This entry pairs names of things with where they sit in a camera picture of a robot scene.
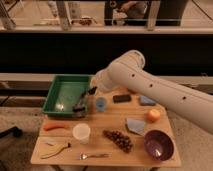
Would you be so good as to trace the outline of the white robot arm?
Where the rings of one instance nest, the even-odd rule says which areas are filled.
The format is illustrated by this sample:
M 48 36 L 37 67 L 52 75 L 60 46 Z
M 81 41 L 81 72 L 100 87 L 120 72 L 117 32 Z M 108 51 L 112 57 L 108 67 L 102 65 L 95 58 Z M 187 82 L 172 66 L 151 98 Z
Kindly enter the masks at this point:
M 121 86 L 145 95 L 213 135 L 213 96 L 153 76 L 143 70 L 144 55 L 129 50 L 95 75 L 98 90 Z

